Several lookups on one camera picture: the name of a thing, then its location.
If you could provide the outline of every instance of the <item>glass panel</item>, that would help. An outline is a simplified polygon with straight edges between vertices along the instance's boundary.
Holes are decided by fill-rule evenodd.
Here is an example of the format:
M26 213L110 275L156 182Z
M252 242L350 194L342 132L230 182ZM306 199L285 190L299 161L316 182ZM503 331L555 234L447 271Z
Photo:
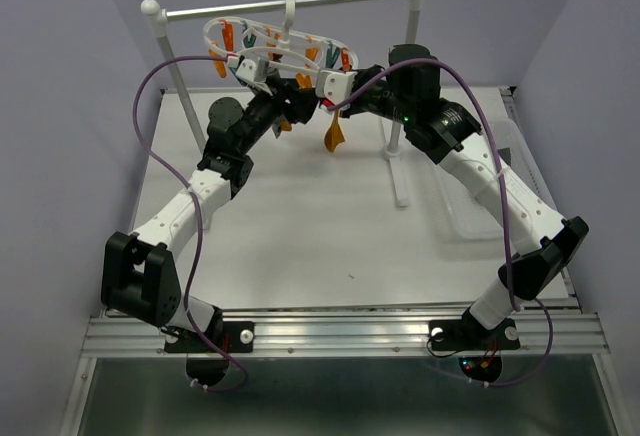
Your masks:
M503 361L507 380L539 359ZM183 360L100 361L80 434L615 434L590 356L554 356L538 377L510 389L470 386L426 367L458 372L455 359L247 364L247 387L213 395L189 387Z

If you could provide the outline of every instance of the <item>screw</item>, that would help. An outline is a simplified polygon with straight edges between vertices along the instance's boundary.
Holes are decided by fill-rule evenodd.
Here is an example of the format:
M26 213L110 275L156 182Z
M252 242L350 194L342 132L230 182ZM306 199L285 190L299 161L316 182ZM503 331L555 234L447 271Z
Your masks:
M515 341L518 339L518 330L513 326L509 326L504 330L504 335L507 337L509 341Z
M242 344L249 344L251 341L253 341L253 333L248 329L243 329L240 332L240 341L242 342Z

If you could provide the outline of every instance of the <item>white hook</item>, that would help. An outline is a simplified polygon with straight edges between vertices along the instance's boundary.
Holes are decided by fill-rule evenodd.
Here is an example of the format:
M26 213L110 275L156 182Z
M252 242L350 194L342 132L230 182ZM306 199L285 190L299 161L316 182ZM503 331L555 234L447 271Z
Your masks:
M282 34L280 35L280 43L284 43L282 46L287 47L289 45L289 28L293 26L293 21L296 18L296 0L284 0L284 21L282 22Z

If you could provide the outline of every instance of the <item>metal frame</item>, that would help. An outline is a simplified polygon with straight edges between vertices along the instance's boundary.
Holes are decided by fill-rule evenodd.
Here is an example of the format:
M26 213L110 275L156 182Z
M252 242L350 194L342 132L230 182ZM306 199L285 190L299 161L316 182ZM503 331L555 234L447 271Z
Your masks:
M602 384L602 390L606 398L606 404L611 413L611 419L613 419L613 424L618 435L635 435L636 432L633 427L633 422L631 421L631 415L627 409L622 388L620 387L620 382L613 367L611 355L608 353L594 354L593 361L596 365L600 384Z
M77 435L82 424L82 415L89 398L91 381L96 369L97 359L80 357L76 374L73 377L71 392L67 400L60 436Z
M228 311L225 321L255 322L253 352L243 358L427 357L429 323L459 318L464 308L336 311ZM552 310L553 354L606 354L609 349L596 315ZM541 311L525 310L514 319L522 349L514 355L543 354L548 341ZM184 358L164 352L165 336L127 317L94 318L82 348L84 358ZM460 353L481 355L482 351ZM214 354L190 355L213 357Z

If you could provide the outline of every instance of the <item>red wire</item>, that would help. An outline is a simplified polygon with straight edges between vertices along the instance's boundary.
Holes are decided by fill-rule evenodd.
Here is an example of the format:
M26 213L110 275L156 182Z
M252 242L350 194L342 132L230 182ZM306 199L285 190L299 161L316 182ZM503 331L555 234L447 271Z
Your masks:
M496 353L498 352L498 340L496 339L495 344L493 345L493 354L491 355L491 357L489 358L489 361L487 361L487 366L489 366L491 364L491 362L494 360L494 358L496 357Z
M492 349L495 349L497 345L498 345L498 340L497 340L497 339L494 339L494 340L489 344L489 347L488 347L488 348L487 348L487 350L484 352L484 354L482 355L482 357L480 357L480 358L476 358L476 362L477 362L477 363L481 363L481 362L483 362L483 361L484 361L484 359L487 357L487 354L489 354L489 352L490 352Z

